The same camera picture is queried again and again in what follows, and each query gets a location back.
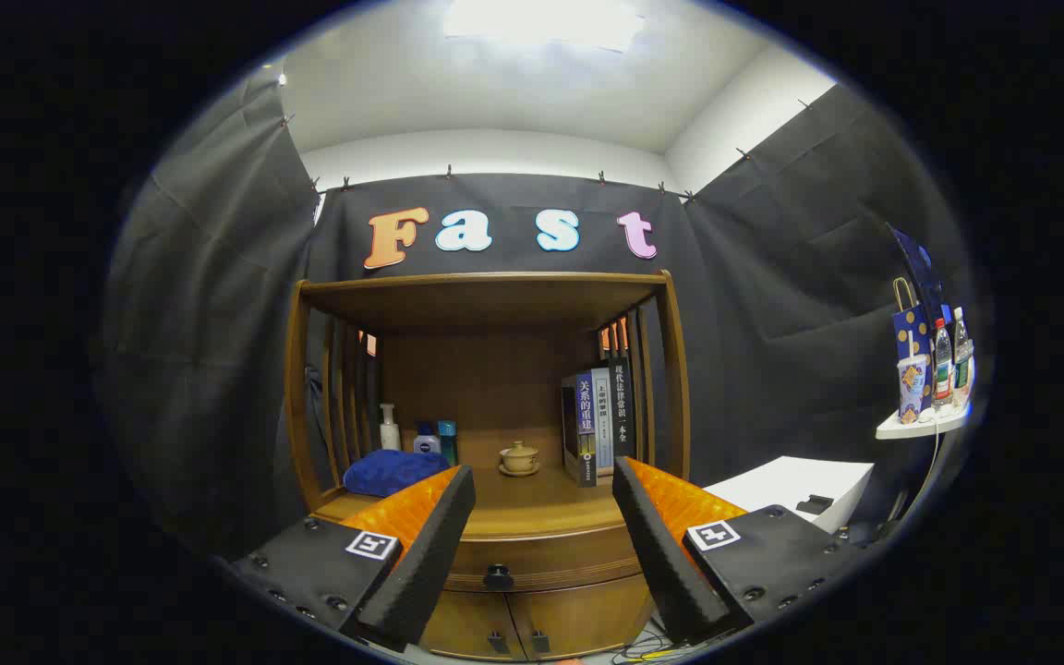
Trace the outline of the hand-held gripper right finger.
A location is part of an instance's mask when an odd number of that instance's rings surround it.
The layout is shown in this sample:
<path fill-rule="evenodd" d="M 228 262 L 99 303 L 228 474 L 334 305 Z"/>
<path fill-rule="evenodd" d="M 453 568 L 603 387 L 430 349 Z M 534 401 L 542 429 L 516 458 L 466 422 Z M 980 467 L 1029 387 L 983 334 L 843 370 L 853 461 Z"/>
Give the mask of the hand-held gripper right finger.
<path fill-rule="evenodd" d="M 747 511 L 632 458 L 616 459 L 612 495 L 675 643 L 781 622 L 863 556 L 794 510 Z"/>

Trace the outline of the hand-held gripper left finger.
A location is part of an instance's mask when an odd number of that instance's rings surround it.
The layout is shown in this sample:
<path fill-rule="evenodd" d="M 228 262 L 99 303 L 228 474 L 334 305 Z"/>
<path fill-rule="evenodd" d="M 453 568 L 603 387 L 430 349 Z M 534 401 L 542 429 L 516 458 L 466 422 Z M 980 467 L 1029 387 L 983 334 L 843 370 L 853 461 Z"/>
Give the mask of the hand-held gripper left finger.
<path fill-rule="evenodd" d="M 325 635 L 402 652 L 421 641 L 473 505 L 472 468 L 455 465 L 349 518 L 309 514 L 227 578 Z"/>

